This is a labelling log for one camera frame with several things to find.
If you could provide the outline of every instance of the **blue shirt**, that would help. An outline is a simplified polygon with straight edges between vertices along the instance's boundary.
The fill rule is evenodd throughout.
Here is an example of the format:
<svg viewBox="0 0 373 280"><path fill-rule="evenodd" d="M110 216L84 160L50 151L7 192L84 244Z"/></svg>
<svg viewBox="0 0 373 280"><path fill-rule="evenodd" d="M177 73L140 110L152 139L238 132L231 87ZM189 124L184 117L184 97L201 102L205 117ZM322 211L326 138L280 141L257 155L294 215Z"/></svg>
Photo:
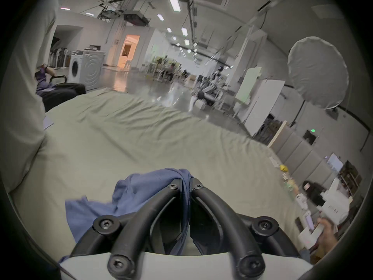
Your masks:
<svg viewBox="0 0 373 280"><path fill-rule="evenodd" d="M54 85L51 82L47 83L47 76L45 74L45 68L40 68L40 71L35 73L35 78L38 81L38 86L36 87L37 94L39 94L44 89L54 87Z"/></svg>

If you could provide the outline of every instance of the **person's leg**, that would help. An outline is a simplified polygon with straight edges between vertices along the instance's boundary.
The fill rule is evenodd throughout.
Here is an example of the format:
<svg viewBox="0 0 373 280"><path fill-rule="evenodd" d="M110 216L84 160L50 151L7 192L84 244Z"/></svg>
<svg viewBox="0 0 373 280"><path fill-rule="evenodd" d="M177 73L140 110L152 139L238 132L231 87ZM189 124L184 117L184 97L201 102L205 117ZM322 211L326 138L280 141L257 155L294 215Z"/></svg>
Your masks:
<svg viewBox="0 0 373 280"><path fill-rule="evenodd" d="M43 99L43 104L45 107L45 112L48 112L50 109L71 100L77 96L77 93L73 89L67 88L56 88L52 91L42 91L39 93Z"/></svg>
<svg viewBox="0 0 373 280"><path fill-rule="evenodd" d="M64 89L73 89L77 93L77 95L85 94L85 86L79 83L59 83L56 84L54 87L56 88L64 88Z"/></svg>

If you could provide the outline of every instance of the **white board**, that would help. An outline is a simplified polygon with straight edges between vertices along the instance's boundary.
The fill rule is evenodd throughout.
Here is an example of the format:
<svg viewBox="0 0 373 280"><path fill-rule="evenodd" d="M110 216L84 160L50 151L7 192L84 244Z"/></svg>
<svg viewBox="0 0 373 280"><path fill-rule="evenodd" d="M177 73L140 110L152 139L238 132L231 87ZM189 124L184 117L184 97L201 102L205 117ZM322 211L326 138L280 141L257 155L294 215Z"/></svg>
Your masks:
<svg viewBox="0 0 373 280"><path fill-rule="evenodd" d="M268 114L272 110L285 81L281 80L264 80L257 94L256 101L253 101L253 107L245 122L245 128L251 136L254 136Z"/></svg>
<svg viewBox="0 0 373 280"><path fill-rule="evenodd" d="M260 74L261 68L249 68L246 71L245 77L242 81L242 84L240 86L240 89L238 90L236 94L236 99L246 103L250 92L252 88L254 87L254 84L256 82L256 79L258 78Z"/></svg>

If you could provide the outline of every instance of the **bed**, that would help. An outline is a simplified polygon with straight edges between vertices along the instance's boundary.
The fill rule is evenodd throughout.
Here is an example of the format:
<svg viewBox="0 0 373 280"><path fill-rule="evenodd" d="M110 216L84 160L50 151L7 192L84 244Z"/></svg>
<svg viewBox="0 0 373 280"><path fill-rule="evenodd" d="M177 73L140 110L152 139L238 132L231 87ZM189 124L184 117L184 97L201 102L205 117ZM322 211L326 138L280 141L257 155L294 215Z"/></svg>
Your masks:
<svg viewBox="0 0 373 280"><path fill-rule="evenodd" d="M300 208L282 186L265 145L175 109L110 89L47 113L54 122L22 183L12 192L33 239L53 259L75 242L66 199L111 200L116 182L166 167L186 168L237 213L271 216L298 249Z"/></svg>

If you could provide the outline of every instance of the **floor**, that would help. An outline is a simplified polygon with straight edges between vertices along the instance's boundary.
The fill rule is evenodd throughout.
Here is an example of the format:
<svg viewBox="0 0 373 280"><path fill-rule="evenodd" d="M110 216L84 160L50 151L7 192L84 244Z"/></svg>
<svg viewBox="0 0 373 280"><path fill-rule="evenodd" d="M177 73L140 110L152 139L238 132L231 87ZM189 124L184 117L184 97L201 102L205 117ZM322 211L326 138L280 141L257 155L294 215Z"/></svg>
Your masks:
<svg viewBox="0 0 373 280"><path fill-rule="evenodd" d="M139 71L123 72L112 68L103 68L101 70L100 87L109 87L117 91L131 93L145 100L160 103L165 107L188 112L237 134L248 135L246 129L236 119L213 110L209 106L206 106L204 110L194 107L195 98L192 98L191 90L179 80L172 83L161 83L153 80L150 76L146 77L144 73Z"/></svg>

